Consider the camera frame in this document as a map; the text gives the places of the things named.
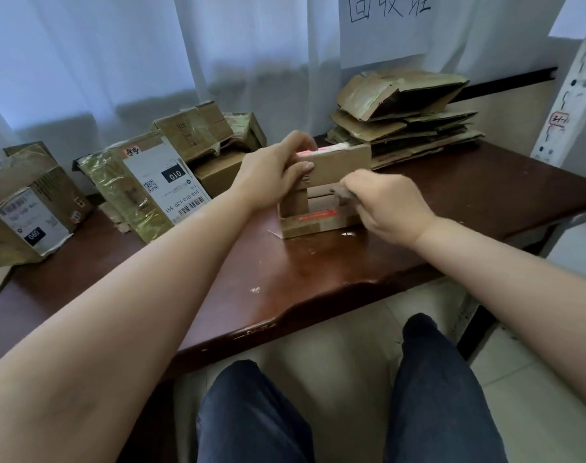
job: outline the white curtain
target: white curtain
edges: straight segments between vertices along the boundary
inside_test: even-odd
[[[433,0],[431,51],[388,64],[474,82],[555,66],[562,3]],[[0,0],[0,148],[42,139],[69,169],[206,99],[255,112],[270,142],[325,132],[364,69],[339,51],[338,0]]]

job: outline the wooden table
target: wooden table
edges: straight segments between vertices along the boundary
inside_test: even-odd
[[[586,211],[586,179],[487,143],[387,169],[411,177],[441,216],[498,240]],[[165,378],[197,370],[441,274],[359,226],[282,241],[276,213],[258,214],[226,259]],[[17,267],[0,291],[0,357],[143,246],[94,213],[56,254]]]

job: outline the hand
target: hand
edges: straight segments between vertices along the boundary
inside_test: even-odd
[[[314,168],[312,162],[296,162],[295,153],[307,149],[316,151],[315,140],[294,131],[279,143],[245,155],[231,190],[243,195],[253,211],[275,205]]]
[[[356,209],[366,228],[394,244],[413,248],[437,216],[413,181],[403,175],[356,170],[341,180],[355,193]]]

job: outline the white paper sign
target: white paper sign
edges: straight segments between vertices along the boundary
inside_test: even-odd
[[[171,144],[146,151],[126,150],[124,164],[173,224],[179,224],[211,200]]]
[[[340,62],[357,67],[427,53],[433,0],[339,0]]]
[[[565,0],[549,36],[584,39],[586,37],[586,0]]]
[[[0,207],[0,219],[41,256],[58,248],[70,237],[68,229],[31,188],[4,203]]]

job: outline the jeans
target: jeans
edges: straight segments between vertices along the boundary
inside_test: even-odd
[[[430,317],[403,329],[384,462],[501,462],[505,450],[484,394]],[[251,360],[219,374],[197,416],[198,463],[314,463],[312,430]]]

